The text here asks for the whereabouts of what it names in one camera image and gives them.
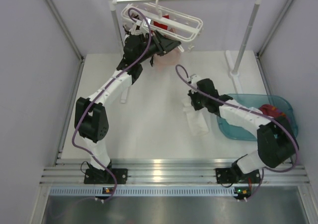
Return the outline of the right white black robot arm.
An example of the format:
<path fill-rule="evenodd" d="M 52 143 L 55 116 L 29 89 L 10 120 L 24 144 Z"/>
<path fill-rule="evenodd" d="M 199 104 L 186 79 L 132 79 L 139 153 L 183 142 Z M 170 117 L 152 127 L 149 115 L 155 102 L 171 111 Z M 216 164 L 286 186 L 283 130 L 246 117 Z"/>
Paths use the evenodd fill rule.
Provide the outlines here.
<path fill-rule="evenodd" d="M 230 167 L 236 182 L 245 182 L 250 173 L 258 169 L 274 170 L 291 156 L 298 155 L 299 145 L 286 117 L 274 118 L 241 105 L 229 95 L 220 95 L 209 78 L 197 80 L 192 77 L 186 83 L 191 88 L 188 96 L 194 110 L 205 108 L 256 137 L 257 149 L 240 157 Z"/>

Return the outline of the teal plastic basket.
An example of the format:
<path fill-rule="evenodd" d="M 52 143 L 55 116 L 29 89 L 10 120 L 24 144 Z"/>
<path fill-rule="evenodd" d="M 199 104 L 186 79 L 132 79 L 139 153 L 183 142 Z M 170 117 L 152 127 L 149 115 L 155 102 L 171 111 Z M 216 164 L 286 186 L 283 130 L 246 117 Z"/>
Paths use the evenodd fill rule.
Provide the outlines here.
<path fill-rule="evenodd" d="M 289 123 L 293 130 L 295 137 L 298 136 L 298 125 L 294 117 L 294 112 L 291 104 L 283 97 L 277 95 L 261 95 L 261 94 L 235 94 L 229 93 L 228 96 L 235 99 L 241 105 L 247 108 L 257 108 L 261 107 L 263 104 L 270 104 L 277 107 L 279 110 L 284 112 L 289 119 Z M 228 124 L 228 122 L 220 117 L 217 117 L 217 122 L 220 131 L 229 139 L 241 140 L 241 141 L 256 141 L 257 138 L 251 134 L 249 131 L 242 127 L 233 126 Z"/>

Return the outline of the white sock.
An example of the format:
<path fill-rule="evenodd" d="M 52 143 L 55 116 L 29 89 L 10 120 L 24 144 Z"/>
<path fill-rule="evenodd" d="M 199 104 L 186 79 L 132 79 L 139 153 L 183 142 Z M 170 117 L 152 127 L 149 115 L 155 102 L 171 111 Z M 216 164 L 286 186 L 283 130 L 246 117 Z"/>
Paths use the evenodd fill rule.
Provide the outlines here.
<path fill-rule="evenodd" d="M 194 109 L 191 99 L 189 97 L 182 99 L 182 104 L 191 134 L 196 137 L 208 134 L 209 129 L 204 116 L 200 110 Z"/>

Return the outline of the white plastic clip hanger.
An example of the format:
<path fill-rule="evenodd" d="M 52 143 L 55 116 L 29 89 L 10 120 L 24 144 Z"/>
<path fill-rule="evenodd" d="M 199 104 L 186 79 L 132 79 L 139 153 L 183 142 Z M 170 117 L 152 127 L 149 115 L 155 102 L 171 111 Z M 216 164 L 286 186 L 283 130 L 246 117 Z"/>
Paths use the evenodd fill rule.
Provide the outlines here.
<path fill-rule="evenodd" d="M 122 20 L 126 25 L 132 25 L 132 20 L 147 20 L 146 18 L 150 18 L 152 24 L 148 27 L 151 31 L 157 30 L 165 37 L 180 41 L 179 50 L 181 52 L 193 50 L 193 41 L 202 32 L 203 21 L 192 15 L 161 6 L 159 1 L 137 0 L 127 4 L 121 12 Z M 169 19 L 163 18 L 166 14 L 169 15 Z M 153 21 L 167 25 L 168 30 L 154 26 Z"/>

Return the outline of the pink sock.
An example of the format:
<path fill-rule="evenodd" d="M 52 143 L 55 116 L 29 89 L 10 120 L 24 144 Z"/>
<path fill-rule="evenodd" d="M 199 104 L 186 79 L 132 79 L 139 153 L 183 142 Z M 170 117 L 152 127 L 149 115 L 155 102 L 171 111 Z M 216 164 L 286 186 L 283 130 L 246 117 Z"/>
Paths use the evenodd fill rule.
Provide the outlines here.
<path fill-rule="evenodd" d="M 178 49 L 174 49 L 171 52 L 159 56 L 154 56 L 154 66 L 155 67 L 165 67 L 165 66 L 175 66 L 179 63 L 181 52 Z"/>

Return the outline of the aluminium mounting rail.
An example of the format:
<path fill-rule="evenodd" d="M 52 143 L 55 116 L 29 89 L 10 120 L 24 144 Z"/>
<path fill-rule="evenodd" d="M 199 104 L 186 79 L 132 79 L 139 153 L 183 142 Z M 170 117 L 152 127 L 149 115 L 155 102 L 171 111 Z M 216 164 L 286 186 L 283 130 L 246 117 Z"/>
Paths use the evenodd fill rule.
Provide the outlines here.
<path fill-rule="evenodd" d="M 128 185 L 213 185 L 217 184 L 217 168 L 230 167 L 231 159 L 113 159 L 113 168 L 128 170 Z M 303 165 L 284 172 L 291 165 L 278 166 L 278 172 L 264 171 L 264 185 L 308 185 L 309 177 Z M 42 185 L 80 185 L 84 181 L 86 162 L 82 159 L 58 159 L 54 166 L 44 168 Z"/>

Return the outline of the red sock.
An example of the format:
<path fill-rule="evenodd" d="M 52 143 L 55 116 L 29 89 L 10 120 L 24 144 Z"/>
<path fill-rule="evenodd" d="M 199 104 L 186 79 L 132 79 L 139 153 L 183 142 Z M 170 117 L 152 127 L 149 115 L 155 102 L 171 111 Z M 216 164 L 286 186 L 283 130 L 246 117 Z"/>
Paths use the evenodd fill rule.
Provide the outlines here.
<path fill-rule="evenodd" d="M 163 16 L 163 18 L 169 19 L 169 15 L 166 14 L 166 15 Z M 153 21 L 153 25 L 156 26 L 156 27 L 159 27 L 161 29 L 168 30 L 168 26 L 167 25 L 158 23 L 157 21 Z"/>

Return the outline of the orange purple sock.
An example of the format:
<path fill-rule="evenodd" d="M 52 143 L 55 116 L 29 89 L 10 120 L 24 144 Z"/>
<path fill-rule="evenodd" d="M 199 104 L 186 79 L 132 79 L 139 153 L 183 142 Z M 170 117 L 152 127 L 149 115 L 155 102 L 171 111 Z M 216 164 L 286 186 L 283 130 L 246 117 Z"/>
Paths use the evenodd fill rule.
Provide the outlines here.
<path fill-rule="evenodd" d="M 261 107 L 259 107 L 259 110 L 267 116 L 273 117 L 273 118 L 278 118 L 280 116 L 286 118 L 289 122 L 291 121 L 289 117 L 279 110 L 277 107 L 270 105 L 270 104 L 263 104 Z"/>

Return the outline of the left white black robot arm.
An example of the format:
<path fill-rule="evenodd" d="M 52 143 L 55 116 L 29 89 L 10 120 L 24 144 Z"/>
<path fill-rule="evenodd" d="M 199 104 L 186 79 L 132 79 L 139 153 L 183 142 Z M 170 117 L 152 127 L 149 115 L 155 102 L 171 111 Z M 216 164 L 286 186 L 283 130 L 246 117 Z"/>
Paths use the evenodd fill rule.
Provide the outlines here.
<path fill-rule="evenodd" d="M 109 130 L 107 109 L 124 90 L 135 83 L 143 71 L 141 63 L 154 55 L 164 56 L 181 45 L 158 31 L 128 35 L 123 58 L 111 78 L 88 98 L 76 101 L 74 135 L 82 137 L 90 155 L 88 168 L 83 171 L 85 184 L 124 184 L 128 170 L 112 168 L 105 136 Z"/>

